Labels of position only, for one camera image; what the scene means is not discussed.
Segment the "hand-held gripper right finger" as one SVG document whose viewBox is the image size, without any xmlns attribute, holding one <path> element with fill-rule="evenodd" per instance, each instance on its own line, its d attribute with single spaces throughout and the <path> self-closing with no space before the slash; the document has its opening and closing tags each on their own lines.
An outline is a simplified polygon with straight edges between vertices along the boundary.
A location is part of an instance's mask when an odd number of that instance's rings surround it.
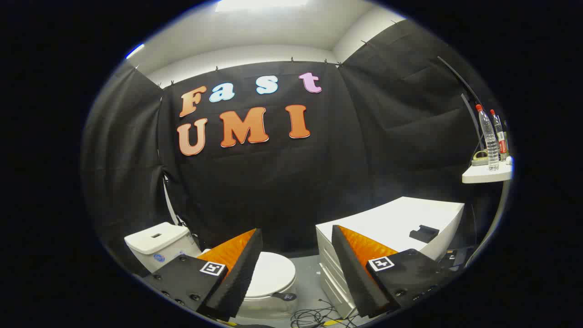
<svg viewBox="0 0 583 328">
<path fill-rule="evenodd" d="M 332 227 L 332 245 L 361 316 L 413 307 L 456 276 L 420 251 L 398 252 L 341 225 Z"/>
</svg>

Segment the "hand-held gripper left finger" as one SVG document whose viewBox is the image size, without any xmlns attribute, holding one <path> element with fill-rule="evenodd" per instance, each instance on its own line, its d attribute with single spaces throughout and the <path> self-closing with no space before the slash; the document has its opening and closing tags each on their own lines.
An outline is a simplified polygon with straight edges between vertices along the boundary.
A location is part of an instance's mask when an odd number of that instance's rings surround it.
<svg viewBox="0 0 583 328">
<path fill-rule="evenodd" d="M 263 245 L 255 228 L 197 257 L 179 255 L 143 281 L 190 311 L 227 321 L 244 301 Z"/>
</svg>

